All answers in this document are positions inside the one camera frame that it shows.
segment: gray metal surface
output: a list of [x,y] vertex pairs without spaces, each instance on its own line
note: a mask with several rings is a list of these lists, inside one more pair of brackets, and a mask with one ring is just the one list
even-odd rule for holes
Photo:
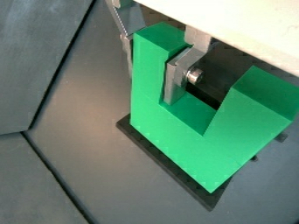
[[115,7],[122,8],[130,5],[134,2],[134,0],[112,0],[112,3]]
[[0,223],[87,223],[20,134],[0,136]]
[[115,126],[130,112],[130,91],[118,28],[99,1],[28,132],[98,223],[294,224],[299,119],[285,142],[271,142],[238,172],[207,212]]
[[91,0],[2,0],[0,135],[27,130]]

